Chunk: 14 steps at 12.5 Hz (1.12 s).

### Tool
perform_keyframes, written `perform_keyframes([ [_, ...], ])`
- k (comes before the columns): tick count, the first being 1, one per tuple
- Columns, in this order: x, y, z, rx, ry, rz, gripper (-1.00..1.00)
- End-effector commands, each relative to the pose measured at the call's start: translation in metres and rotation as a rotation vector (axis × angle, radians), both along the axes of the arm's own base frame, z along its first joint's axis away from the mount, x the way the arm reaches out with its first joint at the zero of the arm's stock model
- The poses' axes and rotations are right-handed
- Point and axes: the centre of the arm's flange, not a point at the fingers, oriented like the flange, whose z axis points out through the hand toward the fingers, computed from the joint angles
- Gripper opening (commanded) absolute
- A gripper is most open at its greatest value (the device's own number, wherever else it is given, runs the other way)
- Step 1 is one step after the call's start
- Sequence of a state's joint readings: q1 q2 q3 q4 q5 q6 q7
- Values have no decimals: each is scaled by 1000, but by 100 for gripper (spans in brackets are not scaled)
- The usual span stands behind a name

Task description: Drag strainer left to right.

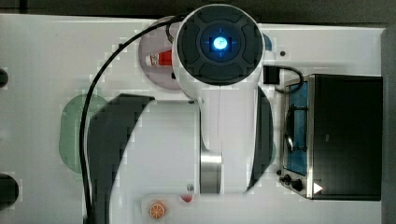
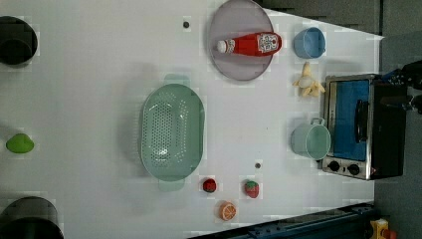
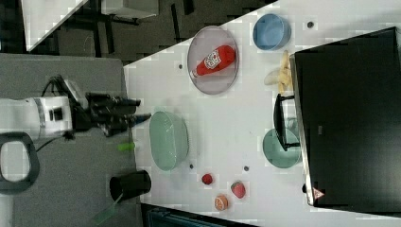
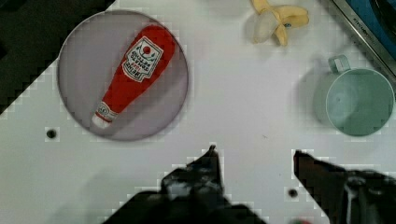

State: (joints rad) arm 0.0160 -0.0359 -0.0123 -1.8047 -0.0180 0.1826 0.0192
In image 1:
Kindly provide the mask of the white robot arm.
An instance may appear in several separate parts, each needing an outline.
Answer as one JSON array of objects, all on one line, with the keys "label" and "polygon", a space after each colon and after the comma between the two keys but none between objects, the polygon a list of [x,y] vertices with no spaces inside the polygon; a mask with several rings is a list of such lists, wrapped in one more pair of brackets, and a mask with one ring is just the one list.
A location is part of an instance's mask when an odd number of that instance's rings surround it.
[{"label": "white robot arm", "polygon": [[274,128],[259,86],[264,55],[257,22],[238,7],[199,7],[177,30],[174,73],[200,110],[202,194],[245,193],[269,166]]}]

